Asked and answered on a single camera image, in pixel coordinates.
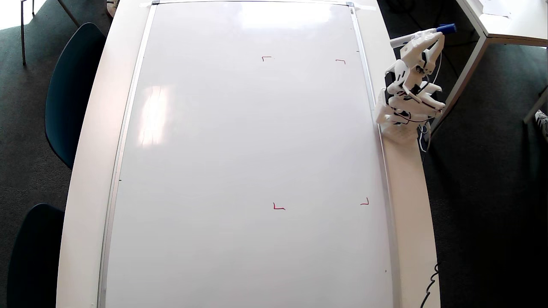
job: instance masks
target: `white cable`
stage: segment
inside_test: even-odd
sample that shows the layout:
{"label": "white cable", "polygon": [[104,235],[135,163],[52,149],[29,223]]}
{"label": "white cable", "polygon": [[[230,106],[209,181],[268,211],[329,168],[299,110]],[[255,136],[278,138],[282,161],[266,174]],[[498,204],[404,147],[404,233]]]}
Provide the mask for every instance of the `white cable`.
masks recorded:
{"label": "white cable", "polygon": [[439,64],[438,64],[438,71],[436,72],[436,76],[434,77],[434,81],[432,83],[436,83],[436,79],[438,79],[439,71],[442,69],[442,55],[439,55]]}
{"label": "white cable", "polygon": [[423,125],[420,127],[420,136],[419,136],[419,147],[420,147],[420,150],[423,152],[423,153],[426,153],[426,151],[428,151],[428,147],[426,147],[426,151],[424,150],[423,148],[423,134],[427,133],[428,132],[428,127],[426,128],[426,131],[423,132],[423,127],[426,126],[426,125]]}

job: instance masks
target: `metal table leg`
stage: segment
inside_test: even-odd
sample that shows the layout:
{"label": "metal table leg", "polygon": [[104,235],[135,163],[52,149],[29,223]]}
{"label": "metal table leg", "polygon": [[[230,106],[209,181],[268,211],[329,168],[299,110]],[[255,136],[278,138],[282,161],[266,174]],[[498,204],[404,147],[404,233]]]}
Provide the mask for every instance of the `metal table leg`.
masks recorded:
{"label": "metal table leg", "polygon": [[468,83],[468,80],[470,80],[470,77],[472,77],[472,74],[476,70],[478,63],[480,63],[480,60],[489,44],[490,40],[483,33],[479,33],[479,40],[476,44],[476,47],[474,47],[472,55],[470,55],[470,58],[468,59],[468,62],[463,69],[463,72],[460,74],[459,79],[457,79],[455,86],[447,97],[446,108],[443,112],[443,115],[434,120],[432,124],[432,134],[445,119],[447,114],[449,114],[451,109],[453,109],[453,107],[455,106],[456,101],[459,99],[459,96],[463,92],[464,87]]}
{"label": "metal table leg", "polygon": [[535,105],[533,106],[533,108],[531,108],[531,110],[529,110],[529,112],[527,113],[527,115],[525,116],[525,118],[523,118],[523,123],[527,124],[529,123],[529,121],[531,121],[531,118],[533,118],[533,116],[535,115],[536,111],[538,109],[540,109],[540,107],[545,104],[547,101],[546,101],[546,88],[544,88],[544,91],[543,93],[541,94],[540,98],[538,101],[536,101]]}
{"label": "metal table leg", "polygon": [[25,25],[23,22],[23,1],[24,0],[21,0],[21,52],[23,54],[23,65],[27,65],[27,60],[25,58]]}

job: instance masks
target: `white desk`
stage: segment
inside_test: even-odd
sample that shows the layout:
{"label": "white desk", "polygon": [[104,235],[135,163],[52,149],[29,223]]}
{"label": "white desk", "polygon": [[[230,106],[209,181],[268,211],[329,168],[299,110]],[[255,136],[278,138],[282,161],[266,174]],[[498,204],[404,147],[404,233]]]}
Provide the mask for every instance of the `white desk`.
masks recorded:
{"label": "white desk", "polygon": [[476,29],[479,40],[447,96],[443,115],[434,121],[432,128],[438,126],[454,107],[490,44],[546,46],[548,43],[548,4],[545,0],[501,0],[510,10],[510,18],[483,14],[483,5],[479,0],[456,1]]}
{"label": "white desk", "polygon": [[[357,12],[375,89],[394,60],[376,1],[359,1]],[[148,7],[125,1],[118,7],[96,74],[68,192],[59,260],[57,307],[96,307],[99,268],[112,172],[135,60]],[[384,140],[398,242],[401,307],[420,305],[436,264],[430,205],[416,143]],[[427,307],[439,307],[438,283]]]}

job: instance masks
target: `floor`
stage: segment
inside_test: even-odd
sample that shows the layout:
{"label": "floor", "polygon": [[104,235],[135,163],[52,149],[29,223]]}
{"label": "floor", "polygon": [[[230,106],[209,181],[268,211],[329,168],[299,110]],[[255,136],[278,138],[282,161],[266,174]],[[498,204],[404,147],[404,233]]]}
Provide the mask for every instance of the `floor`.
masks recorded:
{"label": "floor", "polygon": [[[57,1],[42,2],[25,26],[26,67],[20,28],[0,27],[0,307],[25,213],[40,202],[63,209],[70,183],[70,170],[45,139],[43,115],[52,70],[76,27]],[[104,0],[65,3],[80,22],[108,33]],[[30,10],[30,1],[24,5]],[[379,5],[392,38],[457,24],[459,32],[446,38],[437,80],[446,90],[438,97],[443,101],[477,40],[472,25],[454,0],[379,0]],[[19,4],[9,13],[18,14]],[[548,146],[521,119],[548,82],[546,65],[542,48],[489,47],[424,155],[442,307],[529,306],[544,300],[543,286],[529,280],[546,275]]]}

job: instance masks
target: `dark blue chair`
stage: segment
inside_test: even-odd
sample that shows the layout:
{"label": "dark blue chair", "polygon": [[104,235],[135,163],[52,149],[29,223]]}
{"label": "dark blue chair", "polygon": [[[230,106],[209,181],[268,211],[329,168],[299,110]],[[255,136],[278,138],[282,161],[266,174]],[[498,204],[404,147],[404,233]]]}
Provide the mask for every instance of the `dark blue chair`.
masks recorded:
{"label": "dark blue chair", "polygon": [[8,270],[8,308],[55,307],[65,213],[45,203],[25,217]]}
{"label": "dark blue chair", "polygon": [[70,169],[105,41],[97,26],[83,24],[65,46],[49,82],[45,136]]}

